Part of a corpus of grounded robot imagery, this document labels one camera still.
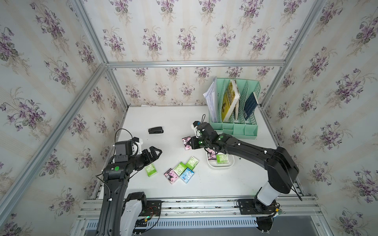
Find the pink tissue pack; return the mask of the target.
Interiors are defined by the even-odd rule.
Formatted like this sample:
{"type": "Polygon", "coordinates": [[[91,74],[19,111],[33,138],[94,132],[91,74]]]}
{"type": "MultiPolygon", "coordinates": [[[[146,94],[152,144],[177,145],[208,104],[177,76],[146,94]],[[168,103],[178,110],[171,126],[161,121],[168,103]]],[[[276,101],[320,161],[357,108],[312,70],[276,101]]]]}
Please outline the pink tissue pack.
{"type": "Polygon", "coordinates": [[[171,184],[174,184],[179,179],[179,176],[171,168],[164,173],[164,176],[171,184]]]}
{"type": "Polygon", "coordinates": [[[191,136],[188,136],[182,139],[185,150],[192,149],[191,140],[192,140],[191,136]]]}
{"type": "Polygon", "coordinates": [[[217,160],[217,153],[214,150],[206,149],[207,152],[207,159],[209,161],[217,160]]]}

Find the green tissue pack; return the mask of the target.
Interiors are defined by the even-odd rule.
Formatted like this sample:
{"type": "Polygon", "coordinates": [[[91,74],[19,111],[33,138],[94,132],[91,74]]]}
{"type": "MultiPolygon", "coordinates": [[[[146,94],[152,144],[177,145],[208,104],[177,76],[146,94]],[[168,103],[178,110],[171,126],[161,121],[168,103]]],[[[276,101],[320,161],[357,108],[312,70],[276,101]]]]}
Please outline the green tissue pack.
{"type": "Polygon", "coordinates": [[[199,160],[197,158],[195,158],[194,156],[192,156],[188,162],[186,163],[186,166],[190,169],[190,170],[194,170],[194,168],[198,165],[199,163],[199,160]]]}
{"type": "Polygon", "coordinates": [[[151,177],[157,173],[157,170],[153,163],[147,165],[145,168],[148,177],[151,177]]]}
{"type": "Polygon", "coordinates": [[[183,162],[180,162],[174,169],[173,171],[177,176],[181,176],[183,172],[187,169],[187,165],[184,164],[183,162]]]}
{"type": "Polygon", "coordinates": [[[217,160],[216,160],[218,165],[221,164],[228,164],[229,163],[229,158],[227,154],[217,154],[217,160]]]}

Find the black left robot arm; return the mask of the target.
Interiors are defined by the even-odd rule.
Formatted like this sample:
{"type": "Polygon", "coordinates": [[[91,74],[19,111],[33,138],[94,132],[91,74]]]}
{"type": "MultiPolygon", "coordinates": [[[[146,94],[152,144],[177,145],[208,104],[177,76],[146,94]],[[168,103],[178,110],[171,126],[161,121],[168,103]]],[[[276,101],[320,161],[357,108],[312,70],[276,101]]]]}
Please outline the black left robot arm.
{"type": "Polygon", "coordinates": [[[131,236],[140,214],[147,210],[144,192],[125,196],[134,171],[158,160],[162,150],[154,146],[141,149],[138,138],[116,142],[115,154],[102,171],[104,194],[95,234],[97,236],[131,236]]]}

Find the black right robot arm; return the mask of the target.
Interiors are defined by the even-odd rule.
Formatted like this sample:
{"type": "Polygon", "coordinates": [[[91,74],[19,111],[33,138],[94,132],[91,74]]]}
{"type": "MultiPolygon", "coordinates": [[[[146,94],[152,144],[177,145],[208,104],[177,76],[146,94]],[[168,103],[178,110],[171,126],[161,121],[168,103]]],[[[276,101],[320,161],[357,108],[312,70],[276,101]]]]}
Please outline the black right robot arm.
{"type": "Polygon", "coordinates": [[[194,149],[203,148],[216,154],[231,154],[253,162],[267,171],[268,181],[253,199],[253,207],[259,211],[274,206],[281,194],[291,192],[299,169],[290,154],[283,147],[276,149],[259,147],[246,143],[232,135],[218,134],[207,122],[192,124],[195,136],[190,141],[194,149]]]}

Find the white storage box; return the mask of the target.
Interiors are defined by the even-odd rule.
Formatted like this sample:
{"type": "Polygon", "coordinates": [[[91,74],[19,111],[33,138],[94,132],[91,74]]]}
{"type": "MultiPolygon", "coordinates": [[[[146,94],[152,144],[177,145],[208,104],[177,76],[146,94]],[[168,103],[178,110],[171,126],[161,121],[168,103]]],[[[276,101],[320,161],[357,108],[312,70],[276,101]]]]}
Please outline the white storage box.
{"type": "Polygon", "coordinates": [[[205,151],[207,153],[207,163],[212,169],[228,169],[235,163],[235,158],[231,154],[216,153],[208,148],[206,148],[205,151]]]}

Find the black stapler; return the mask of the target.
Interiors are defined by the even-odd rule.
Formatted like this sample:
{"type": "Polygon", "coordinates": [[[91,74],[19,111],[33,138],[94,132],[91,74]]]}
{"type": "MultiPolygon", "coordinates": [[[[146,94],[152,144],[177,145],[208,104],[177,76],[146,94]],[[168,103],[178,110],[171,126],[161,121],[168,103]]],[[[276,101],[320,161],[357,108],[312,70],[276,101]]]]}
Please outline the black stapler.
{"type": "Polygon", "coordinates": [[[153,127],[153,128],[148,129],[148,132],[149,132],[149,134],[162,134],[162,133],[164,133],[164,130],[163,130],[162,126],[157,126],[157,127],[153,127]]]}

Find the blue tissue pack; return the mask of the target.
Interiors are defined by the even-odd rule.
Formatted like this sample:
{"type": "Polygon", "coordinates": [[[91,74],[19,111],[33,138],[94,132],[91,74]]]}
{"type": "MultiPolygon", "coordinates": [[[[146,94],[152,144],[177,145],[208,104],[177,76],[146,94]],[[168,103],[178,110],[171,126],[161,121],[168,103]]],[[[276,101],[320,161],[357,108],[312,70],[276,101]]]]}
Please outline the blue tissue pack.
{"type": "Polygon", "coordinates": [[[194,171],[192,171],[191,169],[187,168],[181,175],[180,175],[180,179],[185,183],[187,184],[191,178],[194,176],[194,171]]]}

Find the mint green desk organizer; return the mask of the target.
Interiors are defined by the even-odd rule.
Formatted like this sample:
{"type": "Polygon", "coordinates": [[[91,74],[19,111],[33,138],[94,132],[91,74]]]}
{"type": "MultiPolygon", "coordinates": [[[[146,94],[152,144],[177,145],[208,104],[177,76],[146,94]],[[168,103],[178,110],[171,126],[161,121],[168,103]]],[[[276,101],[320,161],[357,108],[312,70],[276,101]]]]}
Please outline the mint green desk organizer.
{"type": "Polygon", "coordinates": [[[259,92],[261,90],[260,82],[256,80],[232,79],[236,80],[240,93],[240,99],[229,121],[224,123],[221,120],[221,105],[225,87],[230,80],[230,78],[217,78],[219,121],[213,122],[211,121],[211,118],[209,118],[209,122],[211,126],[215,129],[215,131],[219,134],[226,133],[238,139],[254,140],[258,136],[258,124],[255,118],[255,112],[247,121],[245,121],[243,117],[243,109],[246,100],[252,92],[255,92],[257,98],[259,99],[259,92]]]}

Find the white paper stack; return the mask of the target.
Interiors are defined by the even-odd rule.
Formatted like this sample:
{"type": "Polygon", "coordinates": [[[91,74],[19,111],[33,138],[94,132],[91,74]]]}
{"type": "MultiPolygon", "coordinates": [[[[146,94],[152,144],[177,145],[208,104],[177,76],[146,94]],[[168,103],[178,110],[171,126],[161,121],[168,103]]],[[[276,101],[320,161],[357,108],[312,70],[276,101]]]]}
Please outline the white paper stack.
{"type": "Polygon", "coordinates": [[[218,122],[218,93],[217,93],[217,78],[215,77],[207,89],[207,91],[203,94],[204,98],[206,99],[207,107],[209,110],[211,121],[218,122]]]}

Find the yellow cover book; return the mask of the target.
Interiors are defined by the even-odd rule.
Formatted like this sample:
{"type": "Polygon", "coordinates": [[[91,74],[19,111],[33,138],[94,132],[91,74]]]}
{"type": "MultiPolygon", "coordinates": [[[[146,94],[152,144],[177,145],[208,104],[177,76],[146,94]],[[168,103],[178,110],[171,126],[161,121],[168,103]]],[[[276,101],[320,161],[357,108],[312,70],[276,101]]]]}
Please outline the yellow cover book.
{"type": "Polygon", "coordinates": [[[221,120],[222,122],[229,121],[233,111],[239,102],[240,93],[236,80],[230,80],[225,87],[221,105],[221,120]]]}

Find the dark blue book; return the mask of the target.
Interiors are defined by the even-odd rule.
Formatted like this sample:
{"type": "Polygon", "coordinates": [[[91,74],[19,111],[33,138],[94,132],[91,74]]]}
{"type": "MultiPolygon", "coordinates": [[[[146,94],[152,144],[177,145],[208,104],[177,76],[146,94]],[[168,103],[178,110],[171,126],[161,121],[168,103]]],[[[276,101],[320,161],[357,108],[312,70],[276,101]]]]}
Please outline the dark blue book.
{"type": "Polygon", "coordinates": [[[251,95],[245,102],[244,109],[243,109],[243,117],[245,121],[247,121],[251,115],[254,113],[256,107],[258,106],[258,98],[255,92],[252,92],[251,95]]]}

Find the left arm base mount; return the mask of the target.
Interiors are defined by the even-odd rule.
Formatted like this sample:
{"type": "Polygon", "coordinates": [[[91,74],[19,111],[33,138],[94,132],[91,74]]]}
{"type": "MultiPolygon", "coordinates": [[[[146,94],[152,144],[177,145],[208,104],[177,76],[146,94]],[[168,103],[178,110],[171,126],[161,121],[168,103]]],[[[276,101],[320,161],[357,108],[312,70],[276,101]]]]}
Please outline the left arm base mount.
{"type": "Polygon", "coordinates": [[[121,231],[131,232],[139,217],[143,217],[142,224],[148,222],[153,216],[160,216],[162,201],[147,200],[144,192],[130,193],[123,205],[121,216],[121,231]]]}

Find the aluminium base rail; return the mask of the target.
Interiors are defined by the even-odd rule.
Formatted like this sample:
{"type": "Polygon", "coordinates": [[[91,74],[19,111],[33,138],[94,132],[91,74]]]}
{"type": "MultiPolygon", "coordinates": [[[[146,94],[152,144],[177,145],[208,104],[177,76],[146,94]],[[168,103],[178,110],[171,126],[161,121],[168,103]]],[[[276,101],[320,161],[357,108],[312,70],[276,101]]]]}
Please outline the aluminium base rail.
{"type": "Polygon", "coordinates": [[[146,210],[135,221],[124,221],[121,231],[136,230],[140,234],[148,229],[254,227],[268,233],[276,221],[288,217],[294,218],[294,225],[309,218],[317,230],[324,222],[314,197],[280,196],[269,213],[254,211],[252,202],[251,196],[148,199],[146,210]]]}

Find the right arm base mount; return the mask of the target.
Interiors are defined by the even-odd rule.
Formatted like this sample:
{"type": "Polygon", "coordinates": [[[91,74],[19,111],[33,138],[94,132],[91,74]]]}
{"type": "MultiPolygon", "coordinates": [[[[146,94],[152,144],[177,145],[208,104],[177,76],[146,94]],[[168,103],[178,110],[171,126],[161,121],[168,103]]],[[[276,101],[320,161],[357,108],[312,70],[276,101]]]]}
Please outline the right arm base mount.
{"type": "Polygon", "coordinates": [[[239,199],[236,201],[236,206],[239,208],[242,215],[251,215],[256,218],[257,229],[262,233],[269,233],[272,229],[274,218],[278,216],[280,204],[274,200],[270,205],[264,205],[259,199],[257,192],[253,199],[239,199]]]}

